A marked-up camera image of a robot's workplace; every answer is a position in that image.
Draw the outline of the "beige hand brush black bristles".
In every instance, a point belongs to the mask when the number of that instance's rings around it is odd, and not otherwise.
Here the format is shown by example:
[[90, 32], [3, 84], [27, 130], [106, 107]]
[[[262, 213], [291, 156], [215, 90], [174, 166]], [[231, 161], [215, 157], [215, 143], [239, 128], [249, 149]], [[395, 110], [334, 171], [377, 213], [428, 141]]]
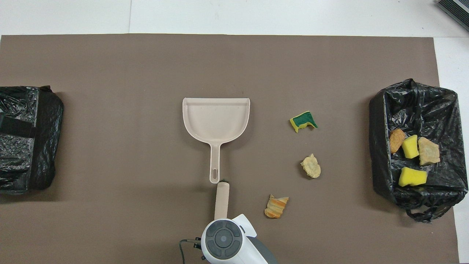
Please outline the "beige hand brush black bristles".
[[229, 206], [229, 189], [230, 184], [226, 180], [221, 180], [217, 184], [214, 220], [227, 218]]

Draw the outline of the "beige plastic dustpan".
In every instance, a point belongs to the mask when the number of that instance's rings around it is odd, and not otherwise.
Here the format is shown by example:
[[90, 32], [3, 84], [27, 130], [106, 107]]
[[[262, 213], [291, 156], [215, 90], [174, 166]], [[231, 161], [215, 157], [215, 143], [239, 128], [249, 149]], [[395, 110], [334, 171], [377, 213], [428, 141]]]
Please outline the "beige plastic dustpan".
[[209, 181], [221, 180], [221, 146], [245, 131], [251, 110], [249, 98], [184, 98], [182, 116], [186, 131], [210, 146]]

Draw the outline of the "brown oval textured sponge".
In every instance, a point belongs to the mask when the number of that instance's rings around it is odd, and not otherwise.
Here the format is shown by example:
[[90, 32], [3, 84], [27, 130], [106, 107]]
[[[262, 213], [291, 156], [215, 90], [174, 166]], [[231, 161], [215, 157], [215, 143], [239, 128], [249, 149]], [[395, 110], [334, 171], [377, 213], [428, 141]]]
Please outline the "brown oval textured sponge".
[[403, 144], [404, 140], [406, 139], [406, 135], [402, 129], [394, 129], [389, 132], [389, 149], [390, 153], [396, 153], [401, 145]]

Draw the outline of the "large yellow sponge piece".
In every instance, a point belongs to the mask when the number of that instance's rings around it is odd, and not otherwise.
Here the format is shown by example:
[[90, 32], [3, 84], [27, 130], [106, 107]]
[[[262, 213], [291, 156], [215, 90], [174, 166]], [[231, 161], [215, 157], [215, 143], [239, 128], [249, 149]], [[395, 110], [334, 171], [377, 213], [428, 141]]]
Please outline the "large yellow sponge piece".
[[398, 185], [405, 186], [418, 186], [427, 182], [428, 174], [426, 171], [403, 167], [401, 169]]

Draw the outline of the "small yellow sponge wedge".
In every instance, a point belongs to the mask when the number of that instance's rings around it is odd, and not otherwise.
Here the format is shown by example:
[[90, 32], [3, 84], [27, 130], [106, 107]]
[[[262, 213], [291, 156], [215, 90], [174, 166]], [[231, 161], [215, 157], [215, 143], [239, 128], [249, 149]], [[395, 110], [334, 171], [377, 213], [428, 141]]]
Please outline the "small yellow sponge wedge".
[[410, 137], [406, 137], [404, 142], [402, 143], [402, 148], [404, 151], [404, 156], [407, 159], [413, 159], [420, 155], [418, 150], [418, 136], [412, 135]]

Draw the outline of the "beige rock-like foam chunk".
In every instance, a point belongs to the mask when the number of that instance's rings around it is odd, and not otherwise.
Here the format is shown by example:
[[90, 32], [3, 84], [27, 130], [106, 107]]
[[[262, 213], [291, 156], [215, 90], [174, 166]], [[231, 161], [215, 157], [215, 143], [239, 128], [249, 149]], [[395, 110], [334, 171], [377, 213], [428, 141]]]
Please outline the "beige rock-like foam chunk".
[[425, 137], [418, 139], [420, 166], [427, 166], [440, 162], [439, 145]]

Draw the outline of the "bin with black bag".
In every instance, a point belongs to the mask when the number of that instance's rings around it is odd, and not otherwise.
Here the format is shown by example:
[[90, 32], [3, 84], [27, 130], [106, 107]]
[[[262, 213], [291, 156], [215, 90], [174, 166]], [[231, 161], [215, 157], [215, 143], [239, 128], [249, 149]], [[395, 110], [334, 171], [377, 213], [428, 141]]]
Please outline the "bin with black bag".
[[[402, 147], [391, 154], [394, 129], [438, 144], [440, 162], [420, 166], [420, 157], [407, 159]], [[417, 222], [442, 217], [469, 193], [458, 95], [452, 90], [413, 79], [380, 90], [369, 103], [369, 149], [374, 191]], [[403, 167], [426, 171], [427, 182], [400, 187]]]
[[62, 100], [49, 86], [0, 87], [0, 113], [37, 127], [34, 138], [0, 133], [0, 194], [47, 189], [55, 177]]

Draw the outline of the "orange striped foam chunk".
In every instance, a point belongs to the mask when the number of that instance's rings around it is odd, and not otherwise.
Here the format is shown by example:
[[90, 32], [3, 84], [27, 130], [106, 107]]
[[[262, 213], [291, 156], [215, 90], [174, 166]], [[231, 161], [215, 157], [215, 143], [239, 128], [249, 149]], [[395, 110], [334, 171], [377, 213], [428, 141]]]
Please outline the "orange striped foam chunk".
[[278, 219], [283, 214], [283, 211], [287, 205], [289, 197], [276, 198], [273, 194], [270, 194], [264, 214], [270, 219]]

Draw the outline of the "pale beige crumpled foam chunk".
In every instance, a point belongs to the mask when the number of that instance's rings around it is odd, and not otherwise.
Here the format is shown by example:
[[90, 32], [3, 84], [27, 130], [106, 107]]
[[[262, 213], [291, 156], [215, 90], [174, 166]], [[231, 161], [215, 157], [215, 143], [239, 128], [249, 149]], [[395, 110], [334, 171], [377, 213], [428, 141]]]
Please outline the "pale beige crumpled foam chunk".
[[306, 172], [307, 176], [311, 177], [312, 179], [316, 179], [321, 174], [321, 167], [318, 164], [317, 158], [314, 154], [310, 154], [308, 157], [305, 157], [300, 162], [300, 165], [303, 167], [303, 170]]

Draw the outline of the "brown paper table mat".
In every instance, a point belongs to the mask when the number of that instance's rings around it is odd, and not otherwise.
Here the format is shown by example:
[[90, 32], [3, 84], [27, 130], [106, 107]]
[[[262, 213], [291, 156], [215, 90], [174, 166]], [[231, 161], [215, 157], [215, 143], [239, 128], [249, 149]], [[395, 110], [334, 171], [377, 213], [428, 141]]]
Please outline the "brown paper table mat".
[[[370, 99], [408, 78], [439, 86], [431, 38], [3, 36], [0, 86], [50, 85], [64, 119], [52, 185], [0, 194], [0, 264], [181, 264], [216, 192], [185, 97], [250, 98], [221, 177], [228, 215], [245, 214], [279, 263], [459, 262], [451, 210], [417, 223], [373, 190]], [[318, 128], [295, 133], [305, 111]], [[278, 219], [270, 194], [289, 197]]]

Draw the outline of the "green and yellow sponge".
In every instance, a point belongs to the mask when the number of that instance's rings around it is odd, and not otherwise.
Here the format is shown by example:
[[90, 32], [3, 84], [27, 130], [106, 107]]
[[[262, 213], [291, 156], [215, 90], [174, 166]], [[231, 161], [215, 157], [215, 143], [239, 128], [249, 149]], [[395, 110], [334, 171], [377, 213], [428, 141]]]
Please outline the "green and yellow sponge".
[[298, 133], [300, 129], [304, 129], [306, 127], [312, 127], [313, 129], [318, 128], [318, 125], [315, 123], [313, 115], [310, 111], [305, 111], [300, 115], [292, 117], [289, 119], [289, 122], [295, 133]]

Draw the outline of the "grey ribbed device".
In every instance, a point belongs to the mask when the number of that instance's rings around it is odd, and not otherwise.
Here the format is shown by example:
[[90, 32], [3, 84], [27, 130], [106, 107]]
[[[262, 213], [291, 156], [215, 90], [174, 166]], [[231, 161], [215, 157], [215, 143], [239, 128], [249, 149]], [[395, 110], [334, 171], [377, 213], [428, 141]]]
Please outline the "grey ribbed device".
[[436, 5], [469, 32], [469, 0], [436, 0]]

